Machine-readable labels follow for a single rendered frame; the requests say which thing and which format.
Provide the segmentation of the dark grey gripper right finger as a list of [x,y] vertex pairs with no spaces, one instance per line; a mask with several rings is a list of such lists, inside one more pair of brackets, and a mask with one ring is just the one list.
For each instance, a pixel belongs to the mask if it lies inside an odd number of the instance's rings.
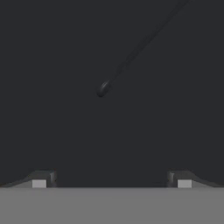
[[214,182],[210,182],[197,177],[191,171],[168,171],[167,186],[169,188],[204,188],[204,187],[222,187]]

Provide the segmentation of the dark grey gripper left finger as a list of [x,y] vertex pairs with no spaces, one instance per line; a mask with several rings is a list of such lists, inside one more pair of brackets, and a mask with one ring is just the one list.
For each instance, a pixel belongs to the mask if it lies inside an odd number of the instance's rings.
[[3,185],[3,188],[51,188],[57,186],[57,172],[50,171],[34,171],[27,177]]

